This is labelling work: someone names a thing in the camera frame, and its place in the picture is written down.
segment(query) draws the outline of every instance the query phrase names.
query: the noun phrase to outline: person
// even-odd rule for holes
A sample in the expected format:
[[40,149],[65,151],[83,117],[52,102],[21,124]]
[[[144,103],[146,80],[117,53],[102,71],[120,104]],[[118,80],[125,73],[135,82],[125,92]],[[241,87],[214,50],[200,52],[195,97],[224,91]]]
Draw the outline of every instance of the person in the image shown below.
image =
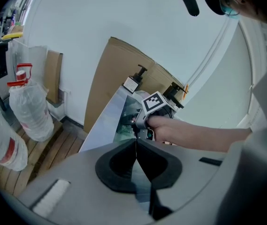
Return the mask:
[[[267,23],[267,0],[206,0],[207,5],[219,15],[237,15]],[[198,150],[227,152],[233,142],[245,140],[252,129],[220,129],[196,126],[184,121],[152,116],[147,121],[155,132],[158,142],[169,142],[182,147]],[[258,127],[265,128],[267,121],[262,118]]]

